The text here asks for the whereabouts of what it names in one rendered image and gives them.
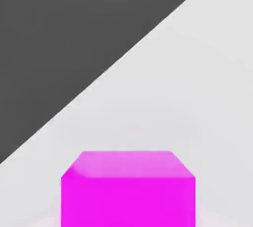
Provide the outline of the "small magenta cube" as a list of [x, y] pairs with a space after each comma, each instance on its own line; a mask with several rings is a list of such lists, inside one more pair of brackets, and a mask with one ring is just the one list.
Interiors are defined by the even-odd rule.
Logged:
[[60, 227], [196, 227], [195, 188], [170, 151], [84, 151], [61, 177]]

